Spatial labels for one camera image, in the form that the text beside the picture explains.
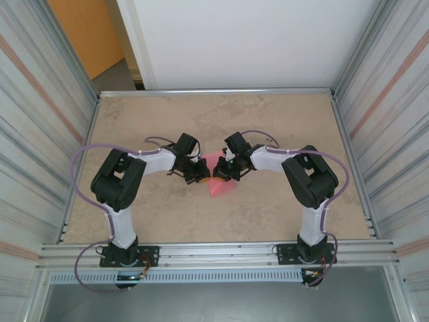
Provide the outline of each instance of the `metal enclosure wall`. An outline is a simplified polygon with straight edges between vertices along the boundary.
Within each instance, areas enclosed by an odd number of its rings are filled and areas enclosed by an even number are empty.
[[[0,320],[25,317],[39,250],[63,221],[68,163],[97,96],[42,1],[0,2]]]
[[[429,317],[429,1],[397,1],[336,95],[384,238]]]

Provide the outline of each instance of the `beige tabletop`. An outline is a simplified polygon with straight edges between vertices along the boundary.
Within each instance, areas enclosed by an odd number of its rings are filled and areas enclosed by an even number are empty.
[[[269,132],[281,148],[307,144],[343,160],[347,157],[327,95],[225,95],[187,97],[104,98],[91,143],[112,143],[131,150],[150,150],[147,136],[177,140],[182,132],[196,137],[203,154],[225,147],[236,131]],[[253,144],[266,144],[258,134],[246,135]],[[90,182],[109,149],[88,152],[79,187],[95,200]],[[344,183],[341,167],[328,161]],[[253,171],[228,193],[211,197],[207,184],[187,185],[178,176],[157,172],[146,176],[132,205],[133,224],[140,242],[262,242],[295,240],[302,206],[286,176]],[[326,229],[340,239],[369,238],[353,180],[328,212]],[[90,243],[109,236],[102,211],[76,198],[65,242]]]

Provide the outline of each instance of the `orange door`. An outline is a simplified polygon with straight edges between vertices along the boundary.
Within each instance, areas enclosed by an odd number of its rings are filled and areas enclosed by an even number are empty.
[[[48,0],[92,78],[124,58],[104,0]]]

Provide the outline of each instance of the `pink fabric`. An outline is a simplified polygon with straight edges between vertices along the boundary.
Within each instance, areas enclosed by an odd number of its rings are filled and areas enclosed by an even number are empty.
[[[223,152],[215,152],[211,154],[205,154],[202,157],[207,161],[207,168],[210,170],[210,173],[213,173],[213,169],[217,165],[219,156],[225,156]],[[235,188],[235,182],[230,180],[228,182],[222,182],[215,179],[210,179],[208,182],[208,190],[210,191],[210,196],[215,197],[219,196],[227,191],[230,191]]]

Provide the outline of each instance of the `doorway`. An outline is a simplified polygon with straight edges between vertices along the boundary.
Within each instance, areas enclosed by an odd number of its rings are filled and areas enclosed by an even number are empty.
[[[134,91],[130,58],[126,59],[129,50],[124,48],[128,39],[125,28],[123,32],[118,28],[121,16],[116,1],[48,0],[48,3],[97,90]]]

